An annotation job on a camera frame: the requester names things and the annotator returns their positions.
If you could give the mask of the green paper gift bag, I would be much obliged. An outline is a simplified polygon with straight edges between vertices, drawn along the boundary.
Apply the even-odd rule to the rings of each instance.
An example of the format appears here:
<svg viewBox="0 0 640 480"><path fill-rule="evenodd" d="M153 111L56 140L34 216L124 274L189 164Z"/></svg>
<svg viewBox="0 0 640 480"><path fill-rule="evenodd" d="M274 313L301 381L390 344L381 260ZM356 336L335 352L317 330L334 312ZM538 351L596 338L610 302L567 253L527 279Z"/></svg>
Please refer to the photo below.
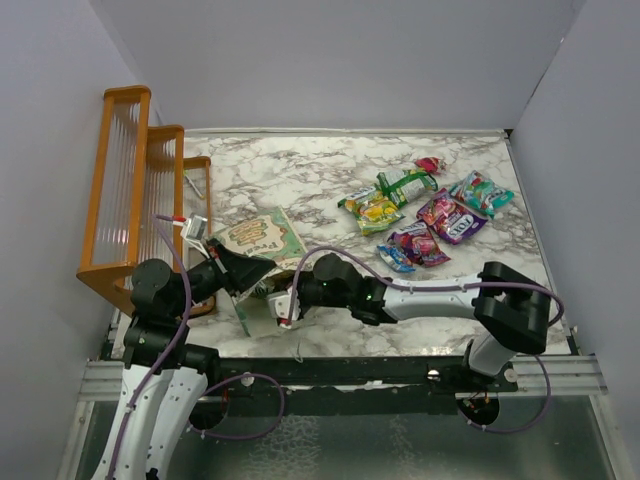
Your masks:
<svg viewBox="0 0 640 480"><path fill-rule="evenodd" d="M289 277L307 252L285 210L280 206L262 209L249 219L216 232L214 238L235 253L276 263L249 291L236 297L218 292L214 317L239 326L244 339L278 335L282 329L271 317L267 296L282 289L278 282Z"/></svg>

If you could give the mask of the yellow green Fox's candy bag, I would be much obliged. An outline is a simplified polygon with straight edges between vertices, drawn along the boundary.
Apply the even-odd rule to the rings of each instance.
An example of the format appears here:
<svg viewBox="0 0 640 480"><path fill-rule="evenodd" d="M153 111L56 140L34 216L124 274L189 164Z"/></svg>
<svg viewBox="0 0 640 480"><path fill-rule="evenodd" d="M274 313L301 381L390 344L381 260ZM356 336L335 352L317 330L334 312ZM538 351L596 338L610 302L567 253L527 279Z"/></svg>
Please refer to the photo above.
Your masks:
<svg viewBox="0 0 640 480"><path fill-rule="evenodd" d="M404 218L399 210L376 185L363 187L337 203L356 219L363 236L388 230L393 224Z"/></svg>

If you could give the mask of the blue Oreo snack pack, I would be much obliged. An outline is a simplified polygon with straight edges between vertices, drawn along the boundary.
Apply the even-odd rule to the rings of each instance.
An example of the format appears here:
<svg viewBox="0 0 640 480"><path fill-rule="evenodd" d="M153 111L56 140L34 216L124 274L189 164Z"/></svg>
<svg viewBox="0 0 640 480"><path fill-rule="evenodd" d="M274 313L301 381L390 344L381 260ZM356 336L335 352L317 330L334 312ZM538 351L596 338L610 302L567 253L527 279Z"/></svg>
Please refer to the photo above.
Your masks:
<svg viewBox="0 0 640 480"><path fill-rule="evenodd" d="M381 260L394 272L404 274L415 271L412 262L396 246L390 244L378 245L377 252Z"/></svg>

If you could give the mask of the purple red fruit candy bag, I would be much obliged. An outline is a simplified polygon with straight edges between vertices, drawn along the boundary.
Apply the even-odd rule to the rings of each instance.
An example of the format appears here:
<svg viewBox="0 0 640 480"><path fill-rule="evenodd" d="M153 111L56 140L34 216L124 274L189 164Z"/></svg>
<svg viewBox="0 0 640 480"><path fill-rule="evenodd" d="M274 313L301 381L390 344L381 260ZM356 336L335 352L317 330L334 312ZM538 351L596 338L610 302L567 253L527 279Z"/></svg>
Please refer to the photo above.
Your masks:
<svg viewBox="0 0 640 480"><path fill-rule="evenodd" d="M451 260L441 250L424 221L416 221L392 232L387 241L397 247L412 264L435 267Z"/></svg>

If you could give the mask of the green snack pouch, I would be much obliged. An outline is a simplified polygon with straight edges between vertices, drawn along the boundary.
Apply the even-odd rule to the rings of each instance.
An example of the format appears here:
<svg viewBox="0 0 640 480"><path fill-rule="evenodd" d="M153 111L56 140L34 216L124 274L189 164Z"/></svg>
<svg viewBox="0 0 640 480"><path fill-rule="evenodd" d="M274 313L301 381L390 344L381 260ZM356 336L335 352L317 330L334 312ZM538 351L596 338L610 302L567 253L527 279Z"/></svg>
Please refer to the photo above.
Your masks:
<svg viewBox="0 0 640 480"><path fill-rule="evenodd" d="M398 208L413 202L425 192L438 190L436 179L424 169L382 171L376 175L376 180L382 193Z"/></svg>

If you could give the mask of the purple Fox's candy bag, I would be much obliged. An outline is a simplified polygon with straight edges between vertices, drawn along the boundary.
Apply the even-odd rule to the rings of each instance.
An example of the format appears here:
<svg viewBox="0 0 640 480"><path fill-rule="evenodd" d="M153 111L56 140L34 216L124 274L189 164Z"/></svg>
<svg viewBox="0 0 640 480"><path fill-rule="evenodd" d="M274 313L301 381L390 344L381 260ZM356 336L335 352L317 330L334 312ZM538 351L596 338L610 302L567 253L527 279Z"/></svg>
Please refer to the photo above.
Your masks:
<svg viewBox="0 0 640 480"><path fill-rule="evenodd" d="M458 245L477 234L488 222L457 202L445 188L437 191L416 213L444 241Z"/></svg>

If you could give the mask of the small red snack packet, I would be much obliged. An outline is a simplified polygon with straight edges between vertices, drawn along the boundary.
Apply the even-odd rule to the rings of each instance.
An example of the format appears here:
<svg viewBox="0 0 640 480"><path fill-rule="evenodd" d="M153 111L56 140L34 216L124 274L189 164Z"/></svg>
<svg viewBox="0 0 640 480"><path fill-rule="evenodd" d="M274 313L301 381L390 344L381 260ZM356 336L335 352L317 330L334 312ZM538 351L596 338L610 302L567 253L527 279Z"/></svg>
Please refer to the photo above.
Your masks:
<svg viewBox="0 0 640 480"><path fill-rule="evenodd" d="M414 164L417 168L420 168L432 175L439 175L447 168L446 162L442 158L438 157L422 157L416 159Z"/></svg>

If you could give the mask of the green Fox's mint candy bag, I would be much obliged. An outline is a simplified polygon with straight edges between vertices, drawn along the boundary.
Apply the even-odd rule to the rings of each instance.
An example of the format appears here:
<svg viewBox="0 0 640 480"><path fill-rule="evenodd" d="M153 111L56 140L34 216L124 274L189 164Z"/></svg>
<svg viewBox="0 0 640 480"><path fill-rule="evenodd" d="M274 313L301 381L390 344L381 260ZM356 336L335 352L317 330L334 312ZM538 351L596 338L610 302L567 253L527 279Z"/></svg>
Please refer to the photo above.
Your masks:
<svg viewBox="0 0 640 480"><path fill-rule="evenodd" d="M449 189L449 194L489 218L494 218L497 211L508 205L515 196L511 190L497 185L489 176L477 170L456 182Z"/></svg>

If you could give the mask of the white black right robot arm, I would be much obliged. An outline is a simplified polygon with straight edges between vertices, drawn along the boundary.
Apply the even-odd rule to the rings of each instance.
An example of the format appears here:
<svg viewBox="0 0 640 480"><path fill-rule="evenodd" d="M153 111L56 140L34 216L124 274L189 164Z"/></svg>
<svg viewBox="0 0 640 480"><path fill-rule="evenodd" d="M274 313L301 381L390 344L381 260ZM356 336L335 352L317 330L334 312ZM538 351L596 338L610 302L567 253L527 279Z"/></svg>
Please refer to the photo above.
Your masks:
<svg viewBox="0 0 640 480"><path fill-rule="evenodd" d="M410 281L383 277L334 251L309 272L297 268L286 319L297 321L312 307L346 309L364 324L396 324L419 318L475 320L484 333L473 339L459 367L461 383L481 391L518 354L546 351L551 303L559 299L534 280L497 261L480 273L450 280Z"/></svg>

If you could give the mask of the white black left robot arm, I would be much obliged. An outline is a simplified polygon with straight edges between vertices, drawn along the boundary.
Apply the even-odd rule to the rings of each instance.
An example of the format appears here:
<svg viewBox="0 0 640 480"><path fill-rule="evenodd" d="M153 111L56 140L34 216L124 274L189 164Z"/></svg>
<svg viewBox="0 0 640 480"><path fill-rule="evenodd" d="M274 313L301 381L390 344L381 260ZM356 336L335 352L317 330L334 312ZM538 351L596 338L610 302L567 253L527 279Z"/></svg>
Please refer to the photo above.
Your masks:
<svg viewBox="0 0 640 480"><path fill-rule="evenodd" d="M216 349L187 344L194 303L220 290L242 294L275 269L274 261L226 249L215 239L207 257L178 271L161 259L138 265L132 275L132 323L119 402L96 479L163 479L197 400L222 378Z"/></svg>

